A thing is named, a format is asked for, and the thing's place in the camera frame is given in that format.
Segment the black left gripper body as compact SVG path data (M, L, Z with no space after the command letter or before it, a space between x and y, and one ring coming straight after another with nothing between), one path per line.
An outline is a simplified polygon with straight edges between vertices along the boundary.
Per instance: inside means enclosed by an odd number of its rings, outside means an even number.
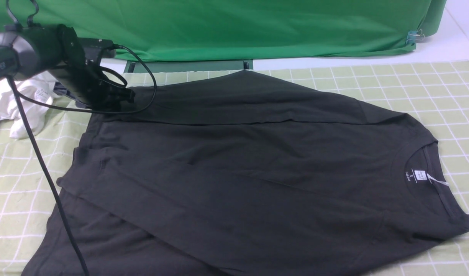
M73 28L56 27L62 60L49 73L86 108L99 112L118 112L123 102L134 103L135 92L111 81L102 67L85 57Z

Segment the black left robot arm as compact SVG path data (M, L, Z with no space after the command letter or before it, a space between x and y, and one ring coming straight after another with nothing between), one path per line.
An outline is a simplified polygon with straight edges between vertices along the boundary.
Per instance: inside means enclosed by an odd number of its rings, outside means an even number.
M86 58L73 28L7 26L0 33L0 80L25 81L43 72L66 87L68 96L82 108L118 112L122 103L134 103L133 90L113 83L98 63Z

